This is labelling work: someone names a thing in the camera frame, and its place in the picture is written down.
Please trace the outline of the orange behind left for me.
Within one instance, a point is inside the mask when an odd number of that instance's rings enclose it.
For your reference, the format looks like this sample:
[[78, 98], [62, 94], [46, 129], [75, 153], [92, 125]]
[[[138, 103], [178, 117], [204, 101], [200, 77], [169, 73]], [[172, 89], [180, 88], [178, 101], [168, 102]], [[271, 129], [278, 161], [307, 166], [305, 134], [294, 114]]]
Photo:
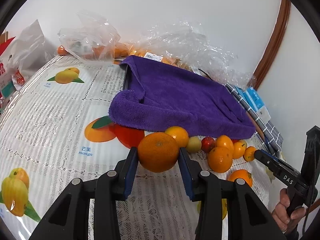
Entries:
[[189, 142], [189, 134], [183, 127], [171, 126], [164, 133], [173, 137], [179, 147], [186, 147]]

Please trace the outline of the clear plastic bag of oranges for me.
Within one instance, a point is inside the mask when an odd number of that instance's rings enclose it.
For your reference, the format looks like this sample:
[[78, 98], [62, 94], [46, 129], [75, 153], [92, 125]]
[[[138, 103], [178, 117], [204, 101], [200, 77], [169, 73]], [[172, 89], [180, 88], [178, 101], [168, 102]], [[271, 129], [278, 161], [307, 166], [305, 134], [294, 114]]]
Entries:
[[117, 43], [114, 58], [119, 61], [130, 55], [144, 57], [146, 53], [163, 63], [222, 85], [228, 83], [246, 90], [255, 84], [252, 73], [238, 70], [235, 54], [210, 44], [199, 23], [180, 21], [154, 25], [143, 32], [137, 41]]

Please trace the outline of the small clear plastic bag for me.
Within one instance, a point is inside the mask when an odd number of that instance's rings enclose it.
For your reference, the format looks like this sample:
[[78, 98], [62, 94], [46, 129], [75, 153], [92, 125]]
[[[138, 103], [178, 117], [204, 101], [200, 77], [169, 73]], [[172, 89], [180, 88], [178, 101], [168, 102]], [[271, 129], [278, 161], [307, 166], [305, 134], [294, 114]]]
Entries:
[[83, 63], [96, 64], [114, 60], [120, 35], [103, 16], [81, 10], [77, 16], [80, 28], [62, 28], [58, 36], [61, 45]]

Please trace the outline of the fruit print tablecloth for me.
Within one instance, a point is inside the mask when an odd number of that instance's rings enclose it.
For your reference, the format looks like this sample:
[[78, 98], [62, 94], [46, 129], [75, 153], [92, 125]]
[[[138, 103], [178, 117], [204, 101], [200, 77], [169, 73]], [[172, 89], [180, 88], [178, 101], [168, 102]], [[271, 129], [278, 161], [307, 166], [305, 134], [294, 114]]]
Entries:
[[[14, 239], [28, 239], [73, 178], [98, 178], [125, 159], [117, 138], [91, 142], [86, 126], [108, 115], [122, 89], [125, 70], [115, 64], [89, 67], [57, 56], [12, 98], [1, 115], [1, 178], [15, 168], [29, 176], [28, 199], [36, 215], [16, 217], [1, 205]], [[137, 169], [132, 192], [117, 202], [122, 239], [194, 239], [199, 213], [186, 195], [178, 166], [164, 173]]]

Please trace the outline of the oblong orange fruit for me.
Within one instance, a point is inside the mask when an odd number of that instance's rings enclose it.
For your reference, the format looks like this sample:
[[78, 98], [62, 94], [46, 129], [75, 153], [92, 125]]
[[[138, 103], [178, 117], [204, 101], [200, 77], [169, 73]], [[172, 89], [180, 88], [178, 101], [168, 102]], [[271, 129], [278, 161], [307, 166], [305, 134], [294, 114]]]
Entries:
[[227, 148], [231, 154], [234, 153], [234, 145], [232, 140], [226, 136], [226, 135], [221, 135], [217, 138], [216, 143], [215, 143], [216, 147], [224, 147]]

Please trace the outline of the yellowish small fruit right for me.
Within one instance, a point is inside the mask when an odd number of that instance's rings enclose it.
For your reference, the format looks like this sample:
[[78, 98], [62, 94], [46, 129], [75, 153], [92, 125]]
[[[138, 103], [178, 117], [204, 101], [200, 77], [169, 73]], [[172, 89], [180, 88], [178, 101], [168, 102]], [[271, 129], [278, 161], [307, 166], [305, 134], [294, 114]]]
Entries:
[[247, 142], [245, 140], [239, 140], [241, 143], [242, 147], [247, 148]]

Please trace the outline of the orange with stem front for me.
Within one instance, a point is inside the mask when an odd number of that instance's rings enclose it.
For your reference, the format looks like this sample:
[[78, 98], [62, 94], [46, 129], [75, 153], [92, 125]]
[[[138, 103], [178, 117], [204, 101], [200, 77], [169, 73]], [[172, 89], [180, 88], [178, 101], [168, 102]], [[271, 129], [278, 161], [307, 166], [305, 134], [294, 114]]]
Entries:
[[253, 178], [252, 174], [247, 170], [241, 169], [236, 170], [229, 175], [227, 178], [228, 181], [236, 181], [238, 178], [243, 179], [250, 187], [253, 186]]

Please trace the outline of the grey plastic bag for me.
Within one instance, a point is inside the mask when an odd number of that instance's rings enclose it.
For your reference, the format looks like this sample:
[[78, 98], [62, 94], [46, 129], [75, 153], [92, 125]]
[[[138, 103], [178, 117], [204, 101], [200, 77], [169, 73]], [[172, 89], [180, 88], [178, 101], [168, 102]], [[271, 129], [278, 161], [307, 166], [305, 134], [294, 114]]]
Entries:
[[20, 90], [52, 58], [53, 52], [49, 49], [39, 21], [35, 20], [9, 44], [1, 55], [1, 63], [15, 89]]

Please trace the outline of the blue tissue pack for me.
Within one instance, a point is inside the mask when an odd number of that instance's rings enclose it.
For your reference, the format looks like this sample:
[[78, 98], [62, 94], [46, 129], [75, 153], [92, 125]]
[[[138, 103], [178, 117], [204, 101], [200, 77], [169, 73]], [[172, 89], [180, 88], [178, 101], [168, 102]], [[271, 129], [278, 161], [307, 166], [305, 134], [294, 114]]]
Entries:
[[263, 100], [253, 87], [248, 87], [244, 91], [244, 97], [253, 111], [263, 120], [264, 123], [267, 123], [271, 120], [271, 116]]

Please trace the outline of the yellow-green small fruit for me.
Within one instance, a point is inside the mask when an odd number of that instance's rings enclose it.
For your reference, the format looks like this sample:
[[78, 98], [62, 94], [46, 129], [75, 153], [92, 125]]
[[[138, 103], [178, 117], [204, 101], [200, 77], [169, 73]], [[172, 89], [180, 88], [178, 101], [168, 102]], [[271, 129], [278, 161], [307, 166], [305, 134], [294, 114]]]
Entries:
[[197, 153], [202, 147], [201, 140], [198, 137], [190, 137], [188, 144], [186, 146], [186, 150], [189, 153]]

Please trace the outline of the small red fruit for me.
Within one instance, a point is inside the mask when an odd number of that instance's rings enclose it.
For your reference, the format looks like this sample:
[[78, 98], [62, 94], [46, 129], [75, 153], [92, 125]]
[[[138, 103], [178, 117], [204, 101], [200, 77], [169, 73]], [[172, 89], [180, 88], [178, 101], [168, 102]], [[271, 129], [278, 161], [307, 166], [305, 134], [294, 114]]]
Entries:
[[205, 137], [201, 140], [201, 150], [209, 153], [215, 147], [215, 140], [212, 137]]

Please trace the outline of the small orange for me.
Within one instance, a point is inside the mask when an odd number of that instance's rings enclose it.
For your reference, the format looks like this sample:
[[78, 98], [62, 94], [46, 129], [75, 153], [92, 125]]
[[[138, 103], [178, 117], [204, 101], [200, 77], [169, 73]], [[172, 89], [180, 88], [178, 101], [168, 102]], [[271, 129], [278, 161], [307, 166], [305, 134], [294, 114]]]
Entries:
[[244, 156], [243, 156], [245, 161], [247, 161], [247, 162], [253, 161], [255, 151], [256, 151], [256, 148], [253, 146], [249, 146], [248, 148], [246, 148]]

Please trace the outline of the medium orange with stem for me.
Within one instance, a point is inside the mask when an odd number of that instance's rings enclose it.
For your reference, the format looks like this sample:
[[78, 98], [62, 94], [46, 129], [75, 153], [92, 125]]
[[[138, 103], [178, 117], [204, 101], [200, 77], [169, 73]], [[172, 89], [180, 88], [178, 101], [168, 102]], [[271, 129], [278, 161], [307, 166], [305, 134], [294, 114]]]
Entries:
[[235, 142], [233, 144], [234, 151], [233, 151], [233, 159], [239, 159], [243, 157], [246, 148], [242, 147], [241, 143], [239, 141]]

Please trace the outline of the brown wooden door frame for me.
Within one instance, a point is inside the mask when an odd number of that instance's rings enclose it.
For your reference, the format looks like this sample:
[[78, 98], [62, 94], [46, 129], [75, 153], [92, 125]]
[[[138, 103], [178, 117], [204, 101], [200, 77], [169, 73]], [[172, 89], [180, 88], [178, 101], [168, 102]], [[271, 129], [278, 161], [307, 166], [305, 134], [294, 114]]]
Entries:
[[255, 90], [257, 90], [263, 83], [264, 78], [266, 77], [274, 62], [274, 59], [276, 58], [285, 35], [290, 16], [290, 10], [290, 0], [281, 0], [277, 20], [274, 25], [272, 35], [253, 74], [256, 78], [256, 82], [254, 85]]

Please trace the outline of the large orange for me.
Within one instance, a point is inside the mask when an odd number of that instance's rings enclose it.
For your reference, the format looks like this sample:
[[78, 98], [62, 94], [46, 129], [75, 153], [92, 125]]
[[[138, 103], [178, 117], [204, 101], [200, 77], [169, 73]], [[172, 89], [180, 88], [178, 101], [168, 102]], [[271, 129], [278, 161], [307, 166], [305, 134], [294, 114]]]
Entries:
[[177, 142], [164, 132], [148, 134], [139, 143], [137, 151], [140, 164], [153, 173], [171, 169], [179, 155]]
[[207, 155], [209, 167], [217, 173], [227, 172], [233, 163], [232, 152], [225, 147], [215, 147]]

